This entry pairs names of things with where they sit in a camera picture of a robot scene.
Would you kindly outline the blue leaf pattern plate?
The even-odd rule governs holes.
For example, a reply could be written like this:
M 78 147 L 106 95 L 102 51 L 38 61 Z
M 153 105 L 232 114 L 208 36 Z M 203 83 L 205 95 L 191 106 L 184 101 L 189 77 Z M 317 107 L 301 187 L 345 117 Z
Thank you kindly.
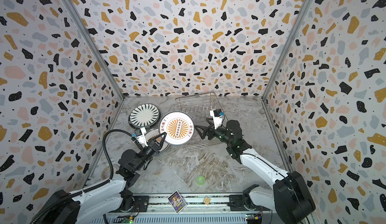
M 129 114 L 129 123 L 135 128 L 154 126 L 160 118 L 160 110 L 153 104 L 141 104 Z

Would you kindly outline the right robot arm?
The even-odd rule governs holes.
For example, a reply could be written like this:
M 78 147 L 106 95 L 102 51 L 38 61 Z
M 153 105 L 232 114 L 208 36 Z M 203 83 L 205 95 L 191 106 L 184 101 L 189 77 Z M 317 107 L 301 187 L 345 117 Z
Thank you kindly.
M 200 137 L 217 138 L 225 143 L 232 159 L 248 167 L 269 185 L 268 189 L 257 184 L 245 189 L 241 198 L 243 207 L 251 211 L 259 207 L 275 211 L 285 224 L 298 224 L 316 210 L 302 175 L 281 169 L 261 156 L 245 141 L 237 120 L 229 120 L 225 126 L 218 127 L 213 121 L 208 123 L 209 126 L 195 126 Z

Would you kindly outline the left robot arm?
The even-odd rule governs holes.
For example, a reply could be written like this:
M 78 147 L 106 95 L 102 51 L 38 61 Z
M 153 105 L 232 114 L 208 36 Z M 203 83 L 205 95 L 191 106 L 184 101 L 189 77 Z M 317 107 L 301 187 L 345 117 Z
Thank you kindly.
M 87 224 L 117 210 L 123 201 L 133 198 L 130 187 L 138 180 L 138 171 L 145 169 L 152 161 L 153 155 L 159 153 L 166 136 L 164 132 L 151 138 L 140 152 L 125 150 L 118 161 L 118 170 L 106 180 L 79 191 L 57 191 L 31 223 Z

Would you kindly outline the orange sunburst plate front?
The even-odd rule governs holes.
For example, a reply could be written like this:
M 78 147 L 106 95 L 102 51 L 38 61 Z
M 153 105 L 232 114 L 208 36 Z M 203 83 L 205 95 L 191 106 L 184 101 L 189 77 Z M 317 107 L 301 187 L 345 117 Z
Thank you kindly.
M 159 122 L 159 133 L 166 133 L 165 141 L 172 146 L 182 146 L 193 139 L 195 124 L 192 118 L 181 111 L 172 111 Z

